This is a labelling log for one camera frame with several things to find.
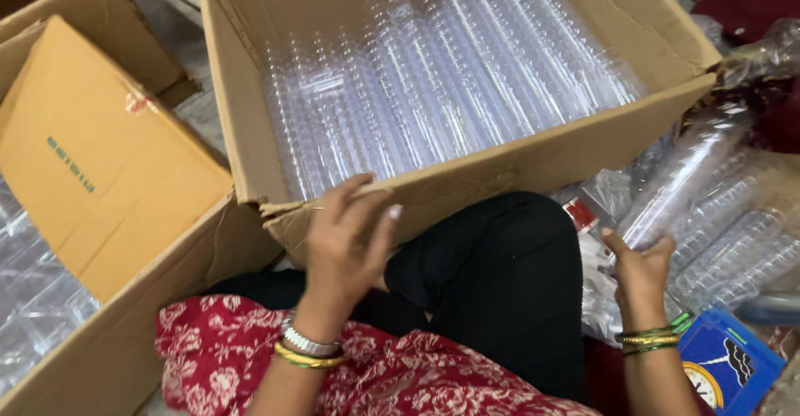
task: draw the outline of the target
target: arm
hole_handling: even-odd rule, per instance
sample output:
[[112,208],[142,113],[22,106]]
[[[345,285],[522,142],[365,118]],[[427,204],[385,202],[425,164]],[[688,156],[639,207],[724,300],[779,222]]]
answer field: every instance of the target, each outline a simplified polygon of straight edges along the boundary
[[[664,288],[675,242],[664,238],[641,254],[619,235],[603,229],[603,241],[617,256],[616,299],[622,328],[635,332],[666,327]],[[675,348],[625,356],[625,385],[636,416],[699,416],[689,380]]]
[[[371,181],[370,174],[360,174],[325,193],[323,209],[312,217],[308,281],[292,324],[307,339],[323,344],[338,340],[355,305],[383,275],[401,207],[385,209],[368,246],[360,245],[365,227],[391,196],[382,190],[353,197]],[[325,370],[301,368],[275,354],[245,416],[314,413],[325,375]]]

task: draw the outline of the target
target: tiled floor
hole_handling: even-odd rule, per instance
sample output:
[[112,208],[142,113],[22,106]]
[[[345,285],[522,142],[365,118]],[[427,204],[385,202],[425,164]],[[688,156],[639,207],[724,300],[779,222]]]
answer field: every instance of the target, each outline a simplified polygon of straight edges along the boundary
[[[198,0],[188,1],[199,5]],[[686,10],[690,10],[694,5],[691,0],[678,1]],[[176,108],[177,115],[193,125],[211,145],[225,154],[225,141],[219,124],[200,13],[179,0],[136,0],[136,2],[156,34],[201,86],[198,93]],[[160,391],[150,396],[137,412],[137,416],[178,414],[180,413],[165,407]]]

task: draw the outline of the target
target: red dress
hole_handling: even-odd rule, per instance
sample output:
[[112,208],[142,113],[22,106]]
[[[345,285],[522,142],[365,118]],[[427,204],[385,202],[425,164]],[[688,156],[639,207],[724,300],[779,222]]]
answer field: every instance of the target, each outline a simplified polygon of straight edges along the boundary
[[[238,296],[180,301],[157,317],[155,342],[165,359],[166,404],[193,416],[242,416],[280,336],[285,311]],[[598,415],[537,391],[483,355],[436,334],[397,338],[349,321],[349,360],[331,370],[316,414]]]

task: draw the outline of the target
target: blue packaging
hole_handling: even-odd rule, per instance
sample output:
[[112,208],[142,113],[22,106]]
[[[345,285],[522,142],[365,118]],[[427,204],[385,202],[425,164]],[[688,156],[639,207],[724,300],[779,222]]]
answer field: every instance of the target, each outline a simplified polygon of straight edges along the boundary
[[751,414],[786,363],[721,309],[700,314],[678,350],[698,394],[725,416]]

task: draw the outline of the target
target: wristwatch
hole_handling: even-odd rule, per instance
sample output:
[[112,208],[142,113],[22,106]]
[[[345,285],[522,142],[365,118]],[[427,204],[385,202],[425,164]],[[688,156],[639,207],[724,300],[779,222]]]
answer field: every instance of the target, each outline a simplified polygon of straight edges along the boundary
[[337,342],[333,344],[322,344],[302,336],[297,330],[295,330],[294,327],[292,327],[292,321],[294,319],[295,311],[291,310],[289,314],[286,315],[285,319],[283,319],[283,323],[281,324],[281,335],[285,341],[289,342],[291,347],[295,348],[300,353],[310,355],[311,357],[325,359],[334,356],[338,353],[339,349],[342,348]]

